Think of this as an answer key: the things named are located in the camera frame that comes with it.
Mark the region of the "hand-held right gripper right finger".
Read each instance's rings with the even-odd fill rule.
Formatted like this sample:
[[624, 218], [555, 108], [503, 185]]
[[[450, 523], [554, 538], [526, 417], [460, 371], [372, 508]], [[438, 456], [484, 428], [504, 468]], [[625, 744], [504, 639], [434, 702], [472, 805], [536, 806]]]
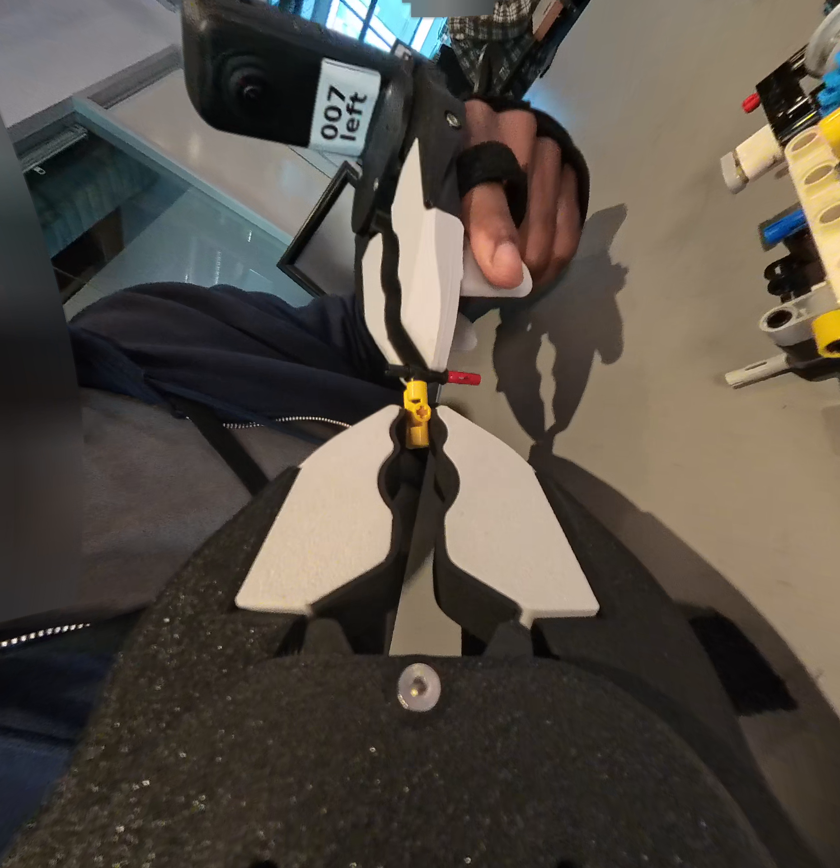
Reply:
[[596, 616], [599, 602], [532, 467], [450, 407], [436, 423], [441, 609], [465, 628]]

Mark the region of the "partly built lego vehicle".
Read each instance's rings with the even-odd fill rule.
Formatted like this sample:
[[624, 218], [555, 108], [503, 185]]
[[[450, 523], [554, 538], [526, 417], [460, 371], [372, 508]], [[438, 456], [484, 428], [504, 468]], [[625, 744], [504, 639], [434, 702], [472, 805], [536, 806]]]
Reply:
[[743, 103], [767, 123], [720, 160], [731, 193], [786, 170], [795, 202], [761, 223], [761, 247], [786, 253], [763, 277], [775, 298], [759, 321], [778, 352], [725, 375], [732, 388], [784, 373], [840, 373], [840, 2], [808, 44], [756, 84]]

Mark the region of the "person's left hand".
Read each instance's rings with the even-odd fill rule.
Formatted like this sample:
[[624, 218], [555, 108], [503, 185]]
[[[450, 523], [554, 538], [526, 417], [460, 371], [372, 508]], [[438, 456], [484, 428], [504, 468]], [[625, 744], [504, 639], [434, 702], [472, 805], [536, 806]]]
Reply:
[[476, 262], [498, 288], [516, 288], [525, 266], [535, 288], [555, 281], [577, 253], [587, 218], [590, 177], [572, 137], [527, 103], [473, 96], [465, 103], [466, 144], [495, 153], [526, 177], [526, 208], [515, 222], [512, 183], [484, 179], [462, 197], [462, 221]]

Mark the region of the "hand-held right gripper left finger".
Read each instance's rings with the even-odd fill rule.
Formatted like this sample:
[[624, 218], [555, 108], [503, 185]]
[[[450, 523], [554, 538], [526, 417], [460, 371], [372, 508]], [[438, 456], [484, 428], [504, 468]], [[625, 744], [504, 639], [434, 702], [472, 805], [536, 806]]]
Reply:
[[320, 446], [298, 469], [236, 597], [239, 609], [312, 613], [313, 606], [382, 564], [393, 517], [379, 489], [394, 452], [387, 406]]

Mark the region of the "black framed panel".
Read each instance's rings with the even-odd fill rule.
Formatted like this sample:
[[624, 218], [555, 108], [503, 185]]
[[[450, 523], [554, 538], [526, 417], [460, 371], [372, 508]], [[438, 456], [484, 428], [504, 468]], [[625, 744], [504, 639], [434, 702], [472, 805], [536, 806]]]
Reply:
[[357, 166], [343, 161], [277, 262], [279, 271], [312, 297], [354, 294], [351, 213], [359, 180]]

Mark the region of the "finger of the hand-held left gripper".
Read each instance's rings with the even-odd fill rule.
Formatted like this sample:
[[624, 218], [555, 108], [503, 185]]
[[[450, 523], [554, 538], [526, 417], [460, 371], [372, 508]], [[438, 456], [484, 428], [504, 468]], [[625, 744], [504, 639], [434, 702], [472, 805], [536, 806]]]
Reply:
[[415, 141], [391, 210], [399, 244], [399, 320], [425, 367], [442, 372], [455, 336], [465, 233], [459, 217], [425, 205], [421, 156]]
[[376, 233], [361, 251], [361, 310], [372, 341], [390, 367], [410, 363], [401, 320], [400, 246], [395, 233]]

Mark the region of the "navy zip jacket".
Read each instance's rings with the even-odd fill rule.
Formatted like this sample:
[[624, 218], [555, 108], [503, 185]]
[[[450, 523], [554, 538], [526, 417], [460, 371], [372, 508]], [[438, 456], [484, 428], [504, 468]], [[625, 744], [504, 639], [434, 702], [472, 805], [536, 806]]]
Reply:
[[[230, 286], [145, 284], [94, 302], [68, 332], [79, 402], [90, 388], [191, 420], [252, 496], [348, 425], [402, 403], [355, 296], [296, 307]], [[75, 531], [78, 567], [59, 588], [80, 571], [80, 480], [81, 449], [73, 519], [59, 525]], [[0, 863], [66, 773], [143, 609], [2, 641]]]

